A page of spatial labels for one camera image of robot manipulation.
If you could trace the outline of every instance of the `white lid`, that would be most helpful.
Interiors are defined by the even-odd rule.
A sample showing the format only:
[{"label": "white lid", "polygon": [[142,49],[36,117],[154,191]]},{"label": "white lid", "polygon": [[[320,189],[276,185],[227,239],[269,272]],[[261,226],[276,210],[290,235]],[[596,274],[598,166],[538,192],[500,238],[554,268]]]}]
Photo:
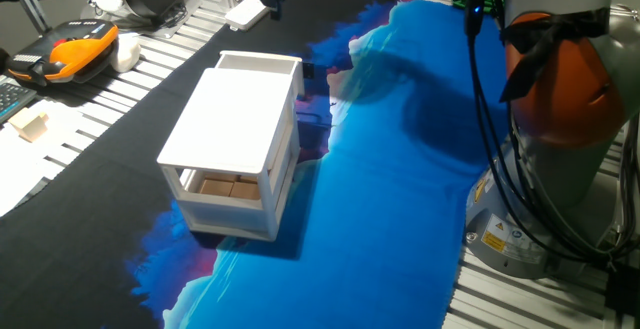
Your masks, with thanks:
[{"label": "white lid", "polygon": [[231,173],[262,171],[291,77],[207,69],[169,136],[158,163]]}]

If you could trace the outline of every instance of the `warning label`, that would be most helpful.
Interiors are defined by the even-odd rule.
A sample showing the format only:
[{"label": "warning label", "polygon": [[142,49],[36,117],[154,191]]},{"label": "warning label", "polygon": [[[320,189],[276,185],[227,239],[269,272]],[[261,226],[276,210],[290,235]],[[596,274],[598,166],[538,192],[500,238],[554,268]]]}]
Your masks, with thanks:
[{"label": "warning label", "polygon": [[493,249],[501,253],[504,250],[504,245],[506,244],[504,240],[501,240],[500,238],[498,238],[497,236],[489,232],[484,233],[484,236],[482,237],[482,241],[488,246],[492,247]]},{"label": "warning label", "polygon": [[491,172],[491,170],[487,172],[487,174],[485,175],[485,178],[486,178],[486,184],[484,186],[484,192],[488,193],[489,190],[491,190],[491,187],[493,187],[493,184],[495,182],[493,180],[493,173]]},{"label": "warning label", "polygon": [[474,202],[477,203],[482,196],[482,190],[484,189],[485,193],[489,192],[489,189],[493,186],[493,174],[489,170],[482,176],[482,178],[478,181],[475,189]]},{"label": "warning label", "polygon": [[482,242],[512,259],[526,263],[539,264],[544,256],[544,250],[520,229],[493,214],[482,235]]}]

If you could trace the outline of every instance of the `wooden block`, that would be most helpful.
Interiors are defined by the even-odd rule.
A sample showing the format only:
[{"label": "wooden block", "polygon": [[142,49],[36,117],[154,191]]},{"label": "wooden block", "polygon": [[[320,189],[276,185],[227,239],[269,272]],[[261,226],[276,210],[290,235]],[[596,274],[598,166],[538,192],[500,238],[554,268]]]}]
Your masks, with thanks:
[{"label": "wooden block", "polygon": [[240,175],[223,174],[223,173],[206,173],[204,175],[204,178],[209,180],[235,182],[240,179]]},{"label": "wooden block", "polygon": [[252,177],[252,176],[241,176],[240,177],[240,181],[243,183],[253,183],[253,184],[258,184],[258,177]]},{"label": "wooden block", "polygon": [[45,122],[49,119],[46,113],[36,113],[32,109],[23,108],[9,119],[9,123],[20,134],[20,137],[33,143],[47,131]]},{"label": "wooden block", "polygon": [[200,188],[200,194],[229,196],[233,183],[205,179]]},{"label": "wooden block", "polygon": [[258,184],[241,182],[233,183],[231,197],[258,200],[260,199],[260,190],[258,189]]}]

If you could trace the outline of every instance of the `white box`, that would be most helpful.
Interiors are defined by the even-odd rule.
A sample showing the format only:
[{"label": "white box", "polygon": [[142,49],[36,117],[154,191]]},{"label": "white box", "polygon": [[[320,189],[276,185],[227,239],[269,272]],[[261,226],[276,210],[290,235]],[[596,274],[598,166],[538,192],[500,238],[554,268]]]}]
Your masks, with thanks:
[{"label": "white box", "polygon": [[260,0],[243,0],[232,8],[224,18],[231,29],[249,30],[258,20],[269,12]]},{"label": "white box", "polygon": [[[275,240],[300,151],[295,97],[302,62],[221,54],[202,75],[158,164],[192,231]],[[200,194],[206,173],[256,177],[260,199]]]}]

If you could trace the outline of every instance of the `orange device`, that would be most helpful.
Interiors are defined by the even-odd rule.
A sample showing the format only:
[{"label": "orange device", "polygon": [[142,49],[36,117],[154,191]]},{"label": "orange device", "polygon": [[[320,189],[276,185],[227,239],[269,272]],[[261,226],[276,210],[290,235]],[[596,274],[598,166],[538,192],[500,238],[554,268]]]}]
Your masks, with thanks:
[{"label": "orange device", "polygon": [[84,83],[109,65],[117,38],[118,27],[108,21],[66,22],[14,55],[7,67],[17,79],[42,86]]}]

